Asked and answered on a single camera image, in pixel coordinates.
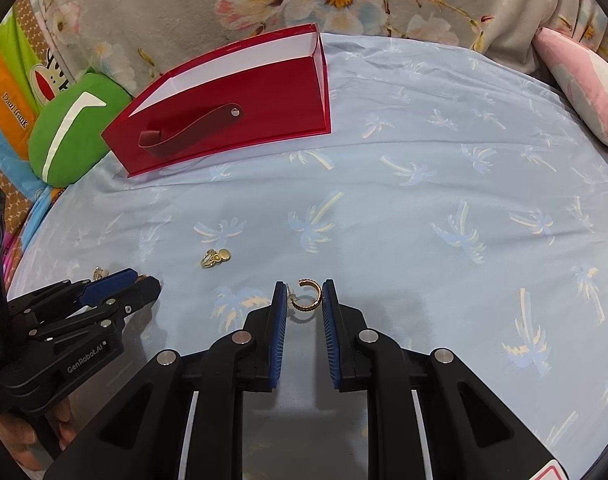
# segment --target human hand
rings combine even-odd
[[[59,422],[60,448],[64,450],[77,435],[68,397],[53,408],[53,415]],[[31,471],[43,469],[29,449],[31,444],[37,443],[37,435],[28,422],[10,413],[3,413],[0,415],[0,440],[17,463]]]

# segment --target lime green fabric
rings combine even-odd
[[[39,113],[42,104],[33,95],[29,74],[31,68],[41,63],[41,61],[37,54],[33,52],[24,32],[17,23],[13,9],[8,11],[0,25],[0,54],[8,71],[26,98],[26,102],[36,114]]]
[[[101,133],[129,105],[130,94],[105,75],[85,74],[37,118],[28,141],[31,168],[54,187],[78,181],[109,149]]]

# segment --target red box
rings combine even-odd
[[[129,176],[242,146],[331,131],[316,25],[199,56],[155,81],[102,137]]]

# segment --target light blue bed sheet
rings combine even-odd
[[[453,349],[578,480],[608,443],[607,151],[548,86],[469,50],[324,47],[329,136],[131,179],[109,154],[54,205],[12,296],[96,266],[163,284],[78,417],[159,350],[240,328],[277,280],[332,278],[402,346]],[[332,390],[320,312],[290,312],[278,391],[245,399],[249,480],[367,477],[365,396]]]

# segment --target pink and white pillow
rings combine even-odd
[[[533,43],[570,104],[608,146],[608,62],[549,28],[539,30]]]

